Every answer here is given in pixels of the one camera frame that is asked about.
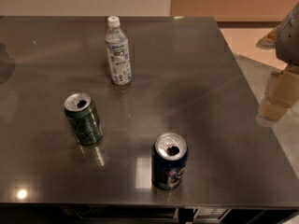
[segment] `water bottle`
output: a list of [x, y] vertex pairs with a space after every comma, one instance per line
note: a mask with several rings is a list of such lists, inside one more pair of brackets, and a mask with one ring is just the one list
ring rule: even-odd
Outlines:
[[128, 39], [120, 25], [118, 17], [108, 18], [106, 49], [112, 81], [124, 85], [130, 82], [132, 75]]

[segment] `soda can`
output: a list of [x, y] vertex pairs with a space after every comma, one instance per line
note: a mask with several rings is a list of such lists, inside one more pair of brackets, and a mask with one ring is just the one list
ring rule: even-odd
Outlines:
[[103, 128], [96, 106], [87, 93], [74, 93], [64, 102], [64, 113], [77, 141], [82, 145], [93, 145], [103, 137]]
[[151, 154], [153, 185], [164, 190], [178, 187], [188, 159], [185, 140], [176, 133], [164, 133], [152, 146]]

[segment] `wall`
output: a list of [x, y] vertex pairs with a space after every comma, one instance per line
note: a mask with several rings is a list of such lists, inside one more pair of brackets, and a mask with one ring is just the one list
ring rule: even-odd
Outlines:
[[281, 21], [299, 0], [171, 0], [173, 16], [213, 16], [217, 21]]
[[0, 0], [0, 15], [169, 16], [170, 0]]

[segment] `green can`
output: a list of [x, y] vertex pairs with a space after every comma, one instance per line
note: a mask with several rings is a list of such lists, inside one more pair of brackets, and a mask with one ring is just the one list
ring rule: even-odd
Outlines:
[[103, 128], [90, 95], [74, 93], [67, 97], [64, 102], [64, 113], [80, 144], [93, 145], [102, 139]]

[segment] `bottle label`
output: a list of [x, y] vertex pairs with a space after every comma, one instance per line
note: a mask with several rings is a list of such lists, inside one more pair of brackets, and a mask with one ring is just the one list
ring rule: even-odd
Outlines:
[[106, 42], [107, 57], [112, 80], [123, 85], [131, 80], [131, 65], [128, 40], [120, 43]]

